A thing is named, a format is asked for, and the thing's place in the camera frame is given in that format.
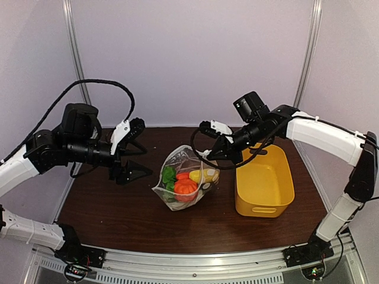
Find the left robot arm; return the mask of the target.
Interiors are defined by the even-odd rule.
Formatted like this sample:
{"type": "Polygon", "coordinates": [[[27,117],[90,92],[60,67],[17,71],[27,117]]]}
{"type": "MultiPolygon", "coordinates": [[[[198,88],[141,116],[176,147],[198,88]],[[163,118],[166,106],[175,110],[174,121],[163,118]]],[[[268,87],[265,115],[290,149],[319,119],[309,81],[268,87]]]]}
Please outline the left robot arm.
{"type": "MultiPolygon", "coordinates": [[[[67,104],[61,123],[52,131],[32,134],[21,148],[1,164],[1,195],[5,195],[26,180],[69,163],[88,164],[94,169],[108,168],[109,179],[118,185],[150,176],[152,171],[134,161],[122,162],[122,157],[139,156],[147,150],[136,141],[144,131],[141,118],[126,119],[114,129],[109,142],[102,141],[98,109],[82,103],[67,104]]],[[[1,237],[52,249],[58,256],[79,263],[85,249],[70,225],[44,224],[16,216],[1,208],[1,237]]]]}

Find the red toy pepper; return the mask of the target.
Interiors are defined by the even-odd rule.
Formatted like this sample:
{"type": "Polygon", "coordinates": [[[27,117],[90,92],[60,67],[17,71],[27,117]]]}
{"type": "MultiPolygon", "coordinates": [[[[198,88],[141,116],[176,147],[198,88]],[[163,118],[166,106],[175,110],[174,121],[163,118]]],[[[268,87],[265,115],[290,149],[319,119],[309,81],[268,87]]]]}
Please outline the red toy pepper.
{"type": "Polygon", "coordinates": [[[177,180],[184,180],[184,179],[189,179],[189,178],[190,178],[189,172],[182,172],[176,175],[177,180]]]}

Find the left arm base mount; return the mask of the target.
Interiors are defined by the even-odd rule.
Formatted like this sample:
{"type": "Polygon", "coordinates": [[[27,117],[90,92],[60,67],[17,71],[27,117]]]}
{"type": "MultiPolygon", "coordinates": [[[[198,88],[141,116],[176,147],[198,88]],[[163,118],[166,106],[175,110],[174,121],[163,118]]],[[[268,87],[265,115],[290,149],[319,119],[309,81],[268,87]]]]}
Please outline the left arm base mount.
{"type": "Polygon", "coordinates": [[[105,250],[83,245],[64,245],[61,249],[55,250],[54,255],[64,262],[90,268],[102,268],[105,260],[105,250]]]}

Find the green leafy toy vegetable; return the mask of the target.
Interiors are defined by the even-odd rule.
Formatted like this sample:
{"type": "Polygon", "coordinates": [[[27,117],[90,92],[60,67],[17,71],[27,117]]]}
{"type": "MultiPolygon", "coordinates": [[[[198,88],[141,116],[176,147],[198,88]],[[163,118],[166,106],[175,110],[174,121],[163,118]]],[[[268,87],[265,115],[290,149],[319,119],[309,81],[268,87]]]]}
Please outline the green leafy toy vegetable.
{"type": "Polygon", "coordinates": [[[162,182],[167,191],[173,192],[176,182],[176,170],[171,166],[165,166],[162,171],[162,182]]]}

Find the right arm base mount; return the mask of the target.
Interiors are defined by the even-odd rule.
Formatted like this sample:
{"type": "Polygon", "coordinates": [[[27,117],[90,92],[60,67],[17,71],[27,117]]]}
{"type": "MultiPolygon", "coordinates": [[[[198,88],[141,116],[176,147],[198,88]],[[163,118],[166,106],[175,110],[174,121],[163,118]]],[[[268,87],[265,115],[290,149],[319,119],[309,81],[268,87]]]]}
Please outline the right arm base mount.
{"type": "Polygon", "coordinates": [[[334,256],[330,243],[306,243],[302,245],[291,245],[285,248],[283,256],[287,267],[301,266],[334,256]]]}

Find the clear dotted zip bag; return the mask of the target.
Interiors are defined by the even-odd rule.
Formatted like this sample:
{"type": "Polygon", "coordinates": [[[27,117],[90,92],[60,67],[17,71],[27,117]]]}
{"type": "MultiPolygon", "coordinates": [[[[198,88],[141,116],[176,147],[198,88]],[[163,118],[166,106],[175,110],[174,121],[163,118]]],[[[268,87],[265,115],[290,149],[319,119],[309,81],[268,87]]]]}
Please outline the clear dotted zip bag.
{"type": "Polygon", "coordinates": [[[173,150],[164,161],[159,181],[152,191],[171,211],[195,205],[218,184],[220,170],[216,168],[217,162],[208,165],[198,158],[205,158],[207,153],[194,152],[189,145],[183,145],[173,150]]]}

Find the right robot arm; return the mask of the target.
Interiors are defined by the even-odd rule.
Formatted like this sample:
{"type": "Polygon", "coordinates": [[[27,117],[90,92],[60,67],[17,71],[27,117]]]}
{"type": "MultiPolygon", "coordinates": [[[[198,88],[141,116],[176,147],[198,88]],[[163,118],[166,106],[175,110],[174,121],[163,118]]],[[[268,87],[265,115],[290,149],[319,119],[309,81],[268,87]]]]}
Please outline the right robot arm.
{"type": "Polygon", "coordinates": [[[270,110],[256,92],[233,103],[245,126],[237,131],[215,120],[203,121],[201,132],[216,139],[207,160],[229,160],[233,167],[246,164],[242,151],[274,137],[309,144],[353,167],[343,194],[321,220],[304,247],[304,257],[316,261],[330,241],[344,229],[366,202],[372,200],[378,172],[377,137],[372,132],[353,132],[321,120],[289,105],[270,110]]]}

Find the orange toy pumpkin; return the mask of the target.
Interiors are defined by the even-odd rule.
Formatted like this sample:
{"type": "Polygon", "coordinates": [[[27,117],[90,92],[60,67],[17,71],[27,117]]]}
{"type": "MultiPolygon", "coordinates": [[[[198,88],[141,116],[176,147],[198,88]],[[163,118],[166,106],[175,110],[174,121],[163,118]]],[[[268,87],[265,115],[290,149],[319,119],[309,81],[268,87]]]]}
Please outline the orange toy pumpkin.
{"type": "Polygon", "coordinates": [[[179,202],[191,202],[197,197],[198,185],[191,179],[181,179],[175,182],[175,199],[179,202]]]}

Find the yellow toy corn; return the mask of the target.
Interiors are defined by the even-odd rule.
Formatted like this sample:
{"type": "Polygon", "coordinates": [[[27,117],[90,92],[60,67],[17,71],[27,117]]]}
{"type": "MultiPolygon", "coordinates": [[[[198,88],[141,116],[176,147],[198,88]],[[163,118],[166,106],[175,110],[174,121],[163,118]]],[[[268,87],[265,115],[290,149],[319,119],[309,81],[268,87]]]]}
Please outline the yellow toy corn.
{"type": "Polygon", "coordinates": [[[215,182],[219,178],[219,171],[216,169],[193,170],[189,173],[189,178],[197,184],[215,182]]]}

